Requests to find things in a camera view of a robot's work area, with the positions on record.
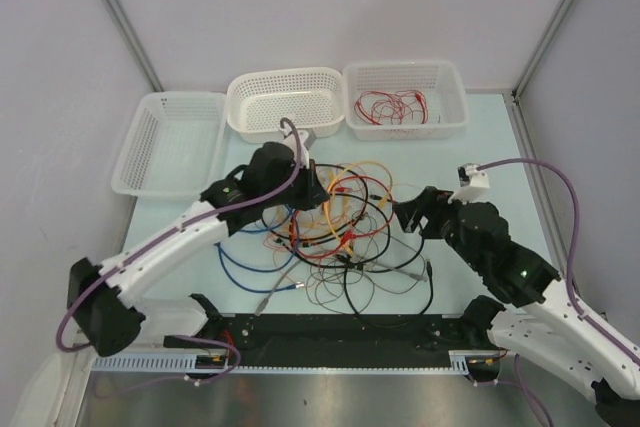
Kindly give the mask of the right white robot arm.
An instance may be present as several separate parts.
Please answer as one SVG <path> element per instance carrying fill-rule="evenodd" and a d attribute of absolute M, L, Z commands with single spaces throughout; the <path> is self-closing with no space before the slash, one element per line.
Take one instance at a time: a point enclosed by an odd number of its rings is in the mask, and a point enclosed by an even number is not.
<path fill-rule="evenodd" d="M 566 276 L 515 242 L 496 206 L 427 187 L 393 202 L 392 211 L 403 231 L 444 241 L 489 290 L 465 311 L 461 335 L 469 346 L 505 347 L 572 386 L 607 425 L 638 425 L 638 345 L 579 299 Z"/>

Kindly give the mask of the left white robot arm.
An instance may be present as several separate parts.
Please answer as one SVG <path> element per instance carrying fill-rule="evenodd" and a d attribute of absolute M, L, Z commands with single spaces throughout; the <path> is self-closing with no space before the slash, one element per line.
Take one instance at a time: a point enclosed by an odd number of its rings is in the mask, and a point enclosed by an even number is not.
<path fill-rule="evenodd" d="M 267 142 L 166 229 L 98 264 L 76 261 L 69 272 L 67 317 L 101 357 L 118 354 L 141 337 L 189 337 L 210 346 L 220 337 L 221 323 L 204 295 L 144 302 L 145 293 L 199 251 L 258 221 L 265 210 L 308 211 L 327 199 L 305 143 Z"/>

